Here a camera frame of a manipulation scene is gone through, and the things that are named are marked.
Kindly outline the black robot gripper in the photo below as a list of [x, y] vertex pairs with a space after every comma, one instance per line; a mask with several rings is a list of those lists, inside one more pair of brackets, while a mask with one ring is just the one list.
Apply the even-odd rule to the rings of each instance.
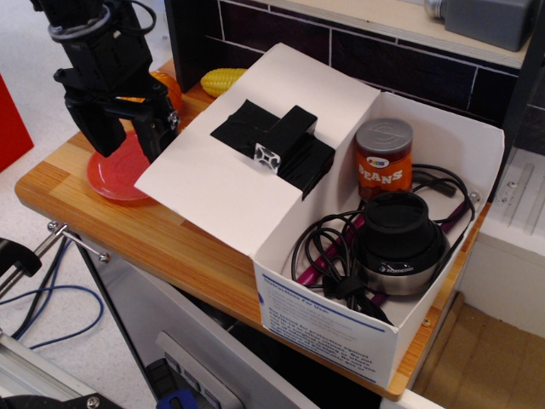
[[180, 118], [166, 87], [149, 73], [146, 35], [157, 14], [141, 1], [34, 1], [44, 13], [51, 39], [60, 44], [70, 68], [54, 80], [65, 88], [72, 119], [95, 151], [110, 157], [125, 141], [118, 118], [104, 110], [140, 99], [135, 132], [150, 163], [178, 136]]

